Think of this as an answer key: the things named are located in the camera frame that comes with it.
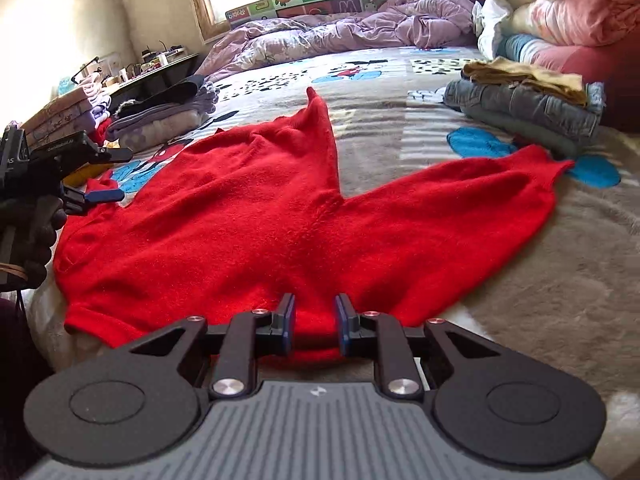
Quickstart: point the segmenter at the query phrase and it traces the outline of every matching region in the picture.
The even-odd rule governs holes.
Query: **wall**
[[[117,0],[0,0],[0,130],[26,120],[95,56],[133,61]]]
[[[182,44],[192,54],[208,52],[191,0],[122,0],[129,19],[130,37],[136,55],[147,45],[159,50],[164,41],[169,48]]]

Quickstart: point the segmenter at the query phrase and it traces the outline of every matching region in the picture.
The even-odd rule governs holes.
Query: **bedsheet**
[[[471,48],[386,48],[230,76],[217,83],[217,109],[203,126],[116,168],[114,178],[126,192],[122,205],[162,168],[170,171],[172,158],[183,147],[218,128],[292,114],[305,106],[309,85],[328,104],[345,196],[460,158],[447,143],[447,134],[458,128],[484,128],[498,140],[511,142],[511,136],[438,102],[437,89],[458,78],[467,61],[479,57]],[[592,384],[609,413],[594,461],[614,476],[638,458],[640,449],[640,148],[619,132],[603,128],[588,155],[606,160],[620,181],[603,188],[597,187],[597,179],[587,184],[570,175],[561,177],[558,206],[548,225],[515,260],[453,305],[445,317]],[[85,334],[65,332],[65,301],[53,277],[27,297],[27,307],[34,340],[55,368],[107,351]],[[287,372],[261,367],[260,374],[363,380],[371,377],[372,366],[349,362]]]

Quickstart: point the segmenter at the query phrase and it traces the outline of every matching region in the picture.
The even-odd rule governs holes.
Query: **gray ribbed base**
[[[154,460],[83,470],[44,460],[31,480],[602,480],[587,462],[557,472],[492,468],[450,446],[416,404],[370,383],[266,381],[218,402],[191,438]]]

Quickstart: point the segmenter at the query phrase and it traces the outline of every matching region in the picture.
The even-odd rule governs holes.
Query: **pink blanket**
[[[388,0],[374,14],[249,22],[215,44],[196,73],[219,81],[245,70],[332,52],[466,45],[473,30],[472,9],[469,0]]]
[[[514,12],[510,28],[556,45],[604,46],[639,23],[640,0],[536,0]]]

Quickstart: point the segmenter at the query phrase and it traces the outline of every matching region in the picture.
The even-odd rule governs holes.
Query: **sweater sleeve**
[[[329,251],[332,286],[357,310],[415,326],[500,269],[542,227],[555,205],[553,181],[570,165],[537,146],[441,164],[345,200],[314,244]]]

